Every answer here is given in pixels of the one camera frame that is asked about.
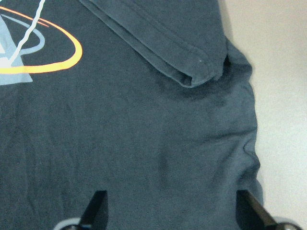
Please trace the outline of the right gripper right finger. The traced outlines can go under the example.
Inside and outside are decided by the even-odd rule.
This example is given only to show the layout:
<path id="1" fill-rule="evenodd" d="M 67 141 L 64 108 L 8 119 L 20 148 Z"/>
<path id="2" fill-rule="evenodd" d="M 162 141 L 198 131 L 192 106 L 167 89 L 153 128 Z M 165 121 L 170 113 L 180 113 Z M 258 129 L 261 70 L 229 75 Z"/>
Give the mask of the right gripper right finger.
<path id="1" fill-rule="evenodd" d="M 275 227 L 276 221 L 248 190 L 236 192 L 236 221 L 240 227 Z"/>

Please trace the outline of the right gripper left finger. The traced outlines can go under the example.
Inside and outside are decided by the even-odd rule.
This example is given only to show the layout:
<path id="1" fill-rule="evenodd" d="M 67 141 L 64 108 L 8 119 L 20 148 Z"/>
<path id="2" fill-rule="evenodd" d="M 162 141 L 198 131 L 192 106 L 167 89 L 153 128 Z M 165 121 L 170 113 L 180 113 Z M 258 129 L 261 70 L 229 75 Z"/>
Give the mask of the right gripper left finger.
<path id="1" fill-rule="evenodd" d="M 80 227 L 106 227 L 108 223 L 107 191 L 96 191 L 79 221 Z"/>

